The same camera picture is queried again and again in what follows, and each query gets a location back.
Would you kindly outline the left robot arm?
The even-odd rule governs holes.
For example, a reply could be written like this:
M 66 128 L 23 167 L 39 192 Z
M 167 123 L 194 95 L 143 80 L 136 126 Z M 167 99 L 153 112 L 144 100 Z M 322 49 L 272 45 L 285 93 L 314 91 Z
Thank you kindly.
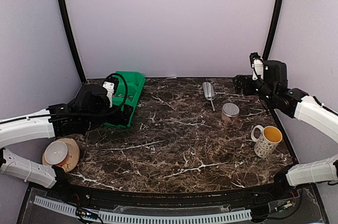
M 49 106 L 32 114 L 1 121 L 1 173 L 39 184 L 53 191 L 63 201 L 74 197 L 65 171 L 56 165 L 45 166 L 11 152 L 11 145 L 35 139 L 86 134 L 107 122 L 119 111 L 112 97 L 118 89 L 114 82 L 83 85 L 67 104 Z

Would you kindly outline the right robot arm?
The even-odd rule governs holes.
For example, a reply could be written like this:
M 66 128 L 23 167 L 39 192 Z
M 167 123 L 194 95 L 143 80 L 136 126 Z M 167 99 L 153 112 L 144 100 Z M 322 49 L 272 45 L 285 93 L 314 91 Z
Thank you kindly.
M 257 95 L 270 111 L 276 110 L 289 122 L 288 133 L 301 162 L 277 174 L 269 194 L 280 200 L 290 186 L 327 182 L 337 184 L 337 112 L 299 88 L 289 88 L 287 66 L 277 60 L 250 55 L 252 75 L 237 75 L 235 90 L 246 96 Z

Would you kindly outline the black front rail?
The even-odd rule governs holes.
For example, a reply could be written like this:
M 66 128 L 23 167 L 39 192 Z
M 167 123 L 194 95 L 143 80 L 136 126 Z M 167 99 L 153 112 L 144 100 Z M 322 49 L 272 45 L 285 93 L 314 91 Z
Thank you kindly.
M 252 188 L 237 187 L 234 190 L 207 190 L 197 183 L 188 185 L 182 181 L 178 186 L 169 184 L 164 192 L 142 192 L 123 190 L 115 187 L 114 183 L 102 183 L 99 180 L 87 178 L 80 173 L 67 175 L 68 185 L 57 186 L 55 189 L 46 189 L 41 185 L 30 183 L 26 194 L 26 201 L 34 194 L 71 205 L 79 203 L 82 207 L 112 208 L 114 205 L 125 204 L 135 207 L 182 208 L 205 207 L 216 204 L 230 204 L 231 206 L 265 206 L 275 201 L 272 184 L 265 184 Z

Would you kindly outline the metal scoop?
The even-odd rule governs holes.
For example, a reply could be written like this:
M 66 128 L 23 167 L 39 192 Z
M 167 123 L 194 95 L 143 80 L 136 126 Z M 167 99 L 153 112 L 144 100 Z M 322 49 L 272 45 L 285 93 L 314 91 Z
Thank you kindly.
M 210 82 L 203 82 L 202 87 L 206 100 L 209 100 L 211 102 L 212 109 L 213 111 L 215 111 L 215 106 L 213 104 L 213 100 L 215 99 L 213 86 L 211 85 Z

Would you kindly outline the white bowl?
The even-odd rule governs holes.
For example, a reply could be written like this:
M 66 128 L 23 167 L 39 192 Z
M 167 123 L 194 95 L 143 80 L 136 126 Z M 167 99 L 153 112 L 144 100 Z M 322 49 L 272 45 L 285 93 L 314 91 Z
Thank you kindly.
M 45 160 L 51 165 L 61 163 L 68 154 L 68 147 L 62 141 L 52 142 L 45 150 Z

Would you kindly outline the candies in clear container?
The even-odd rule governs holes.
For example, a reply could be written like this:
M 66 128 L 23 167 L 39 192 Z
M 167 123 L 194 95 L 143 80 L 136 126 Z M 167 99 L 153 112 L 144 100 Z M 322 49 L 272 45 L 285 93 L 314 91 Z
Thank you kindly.
M 222 119 L 226 124 L 233 124 L 237 121 L 238 117 L 229 117 L 229 116 L 223 116 Z

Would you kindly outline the patterned mug yellow inside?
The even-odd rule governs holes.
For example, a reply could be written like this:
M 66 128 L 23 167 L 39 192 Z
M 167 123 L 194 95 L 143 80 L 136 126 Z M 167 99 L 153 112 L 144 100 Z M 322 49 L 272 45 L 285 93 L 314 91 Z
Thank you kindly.
M 274 126 L 256 125 L 252 129 L 250 137 L 255 142 L 254 152 L 260 158 L 268 158 L 272 155 L 283 140 L 281 131 Z

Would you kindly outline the green three-compartment bin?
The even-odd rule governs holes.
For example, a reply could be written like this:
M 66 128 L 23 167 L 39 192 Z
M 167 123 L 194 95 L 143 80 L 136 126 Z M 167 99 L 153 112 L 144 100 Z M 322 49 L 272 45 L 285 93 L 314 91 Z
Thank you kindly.
M 136 71 L 116 71 L 116 73 L 122 75 L 127 83 L 127 99 L 120 111 L 116 112 L 112 117 L 106 120 L 104 125 L 116 128 L 129 128 L 146 79 L 140 72 Z M 115 108 L 123 102 L 125 85 L 119 76 L 107 77 L 105 81 L 110 80 L 111 77 L 119 80 L 117 90 L 115 90 L 112 95 L 112 104 L 113 108 Z

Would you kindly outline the black frame post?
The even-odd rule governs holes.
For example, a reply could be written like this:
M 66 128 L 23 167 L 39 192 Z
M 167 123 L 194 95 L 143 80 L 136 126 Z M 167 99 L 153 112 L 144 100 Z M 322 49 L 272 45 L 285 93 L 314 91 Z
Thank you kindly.
M 269 55 L 271 52 L 271 48 L 272 48 L 273 41 L 275 38 L 276 30 L 277 30 L 282 2 L 283 0 L 275 0 L 273 14 L 271 17 L 270 27 L 269 27 L 269 31 L 267 35 L 267 40 L 266 40 L 266 44 L 265 44 L 263 56 L 262 56 L 264 60 L 267 60 L 269 58 Z
M 80 56 L 79 56 L 76 42 L 73 36 L 73 31 L 72 31 L 72 27 L 71 27 L 69 15 L 68 15 L 66 1 L 58 0 L 58 4 L 59 4 L 59 10 L 60 10 L 60 14 L 61 14 L 62 22 L 63 22 L 64 31 L 65 31 L 68 45 L 71 51 L 71 56 L 72 56 L 74 65 L 76 67 L 76 71 L 80 79 L 80 82 L 84 84 L 87 81 L 87 79 L 86 79 L 85 72 L 83 70 L 83 67 L 80 61 Z

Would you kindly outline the clear plastic lid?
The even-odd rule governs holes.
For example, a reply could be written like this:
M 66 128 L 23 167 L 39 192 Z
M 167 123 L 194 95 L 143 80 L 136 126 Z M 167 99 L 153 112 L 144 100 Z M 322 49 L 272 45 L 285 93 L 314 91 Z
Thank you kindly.
M 237 117 L 240 109 L 236 104 L 228 102 L 222 106 L 222 113 L 229 117 Z

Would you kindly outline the right black frame post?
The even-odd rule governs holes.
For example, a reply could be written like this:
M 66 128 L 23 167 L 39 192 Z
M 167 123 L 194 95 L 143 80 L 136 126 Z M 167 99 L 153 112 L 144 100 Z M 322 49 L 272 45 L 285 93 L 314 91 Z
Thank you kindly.
M 264 60 L 267 60 L 269 58 L 269 55 L 271 52 L 271 48 L 272 48 L 273 41 L 275 38 L 276 30 L 277 30 L 282 2 L 283 0 L 275 0 L 273 14 L 271 17 L 270 27 L 269 27 L 269 31 L 267 35 L 267 40 L 266 40 L 266 44 L 265 44 L 263 56 L 262 56 Z

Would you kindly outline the left black frame post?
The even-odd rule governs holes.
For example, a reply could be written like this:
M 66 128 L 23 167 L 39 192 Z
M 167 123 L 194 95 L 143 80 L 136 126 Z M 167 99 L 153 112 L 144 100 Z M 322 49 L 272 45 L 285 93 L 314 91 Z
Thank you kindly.
M 59 10 L 60 10 L 60 14 L 61 14 L 62 22 L 63 22 L 64 31 L 65 31 L 68 45 L 71 51 L 71 56 L 72 56 L 74 65 L 76 67 L 76 71 L 80 79 L 80 82 L 84 84 L 87 81 L 87 79 L 86 79 L 85 72 L 83 70 L 83 67 L 80 61 L 80 56 L 79 56 L 76 42 L 73 36 L 73 31 L 72 31 L 72 27 L 71 27 L 69 15 L 68 15 L 66 1 L 58 0 L 58 4 L 59 4 Z

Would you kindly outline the wooden slice coaster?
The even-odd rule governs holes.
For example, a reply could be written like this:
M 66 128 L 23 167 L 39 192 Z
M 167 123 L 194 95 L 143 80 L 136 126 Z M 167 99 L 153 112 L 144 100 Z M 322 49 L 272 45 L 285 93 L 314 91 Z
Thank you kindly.
M 68 147 L 68 154 L 66 158 L 59 164 L 56 164 L 55 166 L 62 168 L 66 173 L 69 173 L 75 167 L 77 166 L 80 158 L 80 148 L 75 142 L 75 140 L 71 138 L 60 138 L 56 141 L 62 141 L 66 143 Z M 45 155 L 42 155 L 42 164 L 45 166 L 52 166 L 51 164 L 47 163 L 45 160 Z

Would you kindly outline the clear plastic container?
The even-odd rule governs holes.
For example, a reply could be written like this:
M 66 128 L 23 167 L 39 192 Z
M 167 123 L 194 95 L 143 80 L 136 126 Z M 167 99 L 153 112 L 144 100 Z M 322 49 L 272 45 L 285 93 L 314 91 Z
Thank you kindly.
M 226 124 L 231 124 L 232 122 L 236 121 L 239 114 L 240 109 L 234 103 L 228 102 L 222 106 L 221 118 Z

